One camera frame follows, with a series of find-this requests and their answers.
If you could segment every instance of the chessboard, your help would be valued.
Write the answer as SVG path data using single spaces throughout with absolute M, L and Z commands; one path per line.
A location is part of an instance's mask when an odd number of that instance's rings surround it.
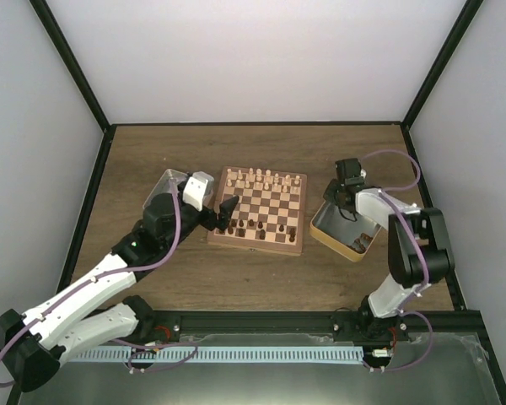
M 224 167 L 215 209 L 232 196 L 240 201 L 229 227 L 208 232 L 208 243 L 299 256 L 306 186 L 302 174 Z

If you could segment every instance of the wooden table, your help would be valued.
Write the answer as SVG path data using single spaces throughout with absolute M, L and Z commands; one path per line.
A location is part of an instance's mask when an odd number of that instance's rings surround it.
M 309 224 L 335 177 L 334 162 L 382 148 L 405 150 L 398 126 L 118 127 L 73 281 L 131 230 L 141 217 L 144 200 L 168 168 L 203 170 L 216 181 L 224 165 L 305 173 Z M 413 179 L 411 165 L 398 155 L 373 158 L 364 167 L 368 178 L 381 186 L 405 185 Z M 421 203 L 416 188 L 394 195 Z M 357 308 L 388 274 L 385 231 L 359 263 L 348 261 L 309 233 L 298 257 L 212 246 L 206 236 L 205 229 L 197 228 L 167 264 L 105 306 L 139 294 L 158 310 Z M 408 308 L 451 310 L 445 283 L 434 285 Z

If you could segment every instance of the red wire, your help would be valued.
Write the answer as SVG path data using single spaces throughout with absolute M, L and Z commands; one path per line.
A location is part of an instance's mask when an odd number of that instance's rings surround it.
M 388 330 L 391 332 L 391 336 L 394 339 L 394 342 L 391 345 L 391 348 L 394 351 L 392 355 L 394 355 L 396 353 L 396 343 L 397 343 L 396 329 L 394 327 L 389 327 Z
M 164 327 L 163 325 L 157 325 L 154 330 L 156 331 L 164 331 L 165 332 L 165 336 L 167 337 L 167 342 L 169 341 L 170 339 L 170 329 L 168 327 Z

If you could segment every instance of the white robotic arm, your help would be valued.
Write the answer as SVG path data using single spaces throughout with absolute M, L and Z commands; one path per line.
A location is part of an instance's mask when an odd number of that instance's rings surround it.
M 228 227 L 239 198 L 222 202 L 215 213 L 204 206 L 212 186 L 206 173 L 167 170 L 144 204 L 143 219 L 93 270 L 22 315 L 8 310 L 0 316 L 0 362 L 22 392 L 45 384 L 89 348 L 132 334 L 143 338 L 153 329 L 153 310 L 138 296 L 85 317 L 166 262 L 198 225 Z
M 367 186 L 358 159 L 336 162 L 337 179 L 325 196 L 339 208 L 372 219 L 388 230 L 390 274 L 362 303 L 360 313 L 374 319 L 398 316 L 403 305 L 454 268 L 444 216 L 437 208 L 419 208 Z

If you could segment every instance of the black metal frame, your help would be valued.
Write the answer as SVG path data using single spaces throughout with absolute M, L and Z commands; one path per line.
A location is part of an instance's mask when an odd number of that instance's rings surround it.
M 412 144 L 410 128 L 416 120 L 420 110 L 423 108 L 434 85 L 449 62 L 455 48 L 460 43 L 466 29 L 471 24 L 483 0 L 467 0 L 465 6 L 455 21 L 444 45 L 431 67 L 428 76 L 425 78 L 416 98 L 407 112 L 403 122 L 399 121 L 332 121 L 332 122 L 225 122 L 225 123 L 165 123 L 159 125 L 187 126 L 187 125 L 399 125 L 405 141 L 408 153 L 417 161 L 416 150 Z M 104 137 L 100 145 L 100 151 L 90 178 L 89 187 L 86 192 L 78 223 L 73 234 L 73 240 L 67 254 L 62 276 L 58 285 L 58 291 L 66 288 L 72 279 L 73 271 L 77 263 L 78 254 L 83 243 L 84 234 L 88 226 L 95 196 L 99 189 L 101 177 L 105 169 L 105 162 L 110 152 L 112 139 L 115 135 L 117 125 L 111 125 L 105 117 L 94 92 L 89 86 L 81 67 L 66 38 L 64 37 L 57 21 L 46 3 L 46 0 L 30 0 L 35 12 L 40 17 L 41 23 L 57 48 L 67 69 L 72 75 L 81 94 L 83 95 L 95 119 L 99 123 Z M 420 195 L 425 207 L 432 207 L 433 201 L 428 191 L 424 176 L 418 184 Z M 480 339 L 481 345 L 489 352 L 488 366 L 492 373 L 495 386 L 501 402 L 506 404 L 506 384 L 502 372 L 498 366 L 497 358 L 489 341 L 482 316 L 477 310 L 467 310 L 461 293 L 460 285 L 454 272 L 451 272 L 446 281 L 454 311 L 425 311 L 423 314 L 431 321 L 433 329 L 437 332 L 474 332 Z M 334 331 L 334 324 L 343 324 L 352 316 L 345 311 L 334 312 L 238 312 L 238 311 L 157 311 L 157 317 L 165 324 L 178 325 L 178 332 L 173 332 L 173 338 L 178 338 L 180 333 L 211 334 L 211 333 L 258 333 L 258 332 L 303 332 L 312 334 L 332 334 L 337 340 L 338 335 Z M 426 327 L 419 319 L 408 317 L 405 319 L 407 332 L 426 332 Z M 14 386 L 8 405 L 19 403 L 20 390 Z

